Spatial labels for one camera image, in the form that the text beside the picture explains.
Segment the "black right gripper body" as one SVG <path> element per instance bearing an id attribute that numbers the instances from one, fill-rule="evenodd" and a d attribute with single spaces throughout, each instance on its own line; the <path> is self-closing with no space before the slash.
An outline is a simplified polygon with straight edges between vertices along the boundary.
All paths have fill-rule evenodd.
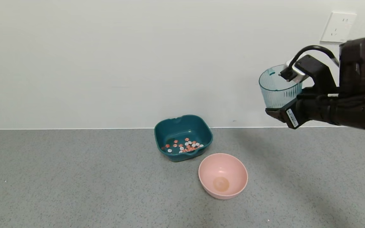
<path id="1" fill-rule="evenodd" d="M 334 124 L 331 117 L 332 101 L 327 94 L 319 94 L 313 88 L 304 88 L 295 99 L 280 108 L 280 113 L 291 129 L 297 129 L 308 121 Z"/>

